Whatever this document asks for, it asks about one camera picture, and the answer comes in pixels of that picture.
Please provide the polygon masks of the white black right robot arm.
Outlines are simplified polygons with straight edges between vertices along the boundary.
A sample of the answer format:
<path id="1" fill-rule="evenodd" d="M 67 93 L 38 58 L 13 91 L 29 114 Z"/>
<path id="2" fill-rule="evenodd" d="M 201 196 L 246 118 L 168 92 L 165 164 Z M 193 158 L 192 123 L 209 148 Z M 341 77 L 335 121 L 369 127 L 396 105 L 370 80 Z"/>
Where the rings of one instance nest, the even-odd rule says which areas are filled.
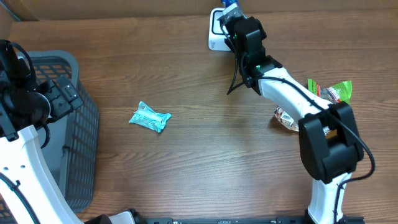
<path id="1" fill-rule="evenodd" d="M 277 103 L 298 125 L 301 161 L 313 179 L 304 222 L 347 222 L 342 211 L 345 187 L 357 180 L 352 174 L 367 151 L 350 105 L 311 93 L 267 55 L 262 44 L 267 35 L 258 19 L 227 17 L 220 20 L 220 28 L 243 85 Z"/>

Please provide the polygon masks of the blue snack packet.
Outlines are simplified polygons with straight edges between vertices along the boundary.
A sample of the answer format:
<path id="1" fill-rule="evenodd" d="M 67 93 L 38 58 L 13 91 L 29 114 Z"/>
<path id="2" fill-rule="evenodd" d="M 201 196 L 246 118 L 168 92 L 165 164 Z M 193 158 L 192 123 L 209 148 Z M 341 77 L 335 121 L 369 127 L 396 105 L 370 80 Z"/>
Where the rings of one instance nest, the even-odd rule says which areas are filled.
<path id="1" fill-rule="evenodd" d="M 239 5 L 239 1 L 238 0 L 221 0 L 221 3 L 224 5 L 224 7 L 229 7 L 232 4 Z"/>

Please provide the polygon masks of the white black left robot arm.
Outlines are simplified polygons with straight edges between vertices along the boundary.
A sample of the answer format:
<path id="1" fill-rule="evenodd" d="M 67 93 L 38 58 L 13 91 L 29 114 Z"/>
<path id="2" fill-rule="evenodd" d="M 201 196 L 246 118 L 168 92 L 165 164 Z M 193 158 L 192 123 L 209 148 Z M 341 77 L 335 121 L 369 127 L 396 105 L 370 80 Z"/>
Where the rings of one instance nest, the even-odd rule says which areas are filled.
<path id="1" fill-rule="evenodd" d="M 78 223 L 94 197 L 100 115 L 68 52 L 1 41 L 1 222 Z"/>

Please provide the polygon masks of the green snack bag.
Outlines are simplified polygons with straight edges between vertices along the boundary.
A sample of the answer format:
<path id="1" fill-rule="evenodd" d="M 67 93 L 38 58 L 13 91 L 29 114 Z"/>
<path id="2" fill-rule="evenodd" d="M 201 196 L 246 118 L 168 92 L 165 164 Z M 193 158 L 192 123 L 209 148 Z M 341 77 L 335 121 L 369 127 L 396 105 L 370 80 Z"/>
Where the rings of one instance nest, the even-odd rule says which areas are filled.
<path id="1" fill-rule="evenodd" d="M 309 78 L 307 80 L 307 85 L 310 92 L 324 100 L 328 100 L 332 103 L 339 103 L 344 101 L 345 103 L 350 104 L 350 99 L 353 91 L 351 80 L 343 81 L 330 87 L 323 88 L 314 80 Z"/>

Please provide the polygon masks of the beige brown nut snack bag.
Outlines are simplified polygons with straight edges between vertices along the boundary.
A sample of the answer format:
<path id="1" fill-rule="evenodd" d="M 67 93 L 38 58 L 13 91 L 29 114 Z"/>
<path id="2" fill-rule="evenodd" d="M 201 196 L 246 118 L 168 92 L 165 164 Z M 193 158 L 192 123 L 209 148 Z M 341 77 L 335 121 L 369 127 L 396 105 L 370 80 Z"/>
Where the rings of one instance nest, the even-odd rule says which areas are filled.
<path id="1" fill-rule="evenodd" d="M 278 120 L 278 122 L 280 124 L 282 124 L 285 128 L 291 130 L 291 131 L 295 131 L 295 132 L 299 132 L 299 126 L 298 124 L 295 122 L 295 120 L 289 115 L 287 114 L 280 106 L 278 106 L 276 108 L 276 110 L 274 111 L 274 117 L 276 120 Z"/>

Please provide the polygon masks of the light teal snack packet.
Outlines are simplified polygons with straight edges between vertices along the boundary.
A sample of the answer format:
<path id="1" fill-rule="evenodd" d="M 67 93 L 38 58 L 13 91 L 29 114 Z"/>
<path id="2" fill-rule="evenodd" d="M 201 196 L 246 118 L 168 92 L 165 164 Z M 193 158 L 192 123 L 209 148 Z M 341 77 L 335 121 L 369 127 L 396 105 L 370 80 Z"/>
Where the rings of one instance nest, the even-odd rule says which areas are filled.
<path id="1" fill-rule="evenodd" d="M 167 121 L 172 117 L 170 113 L 157 113 L 145 102 L 140 101 L 137 110 L 129 120 L 130 124 L 138 124 L 145 128 L 161 133 Z"/>

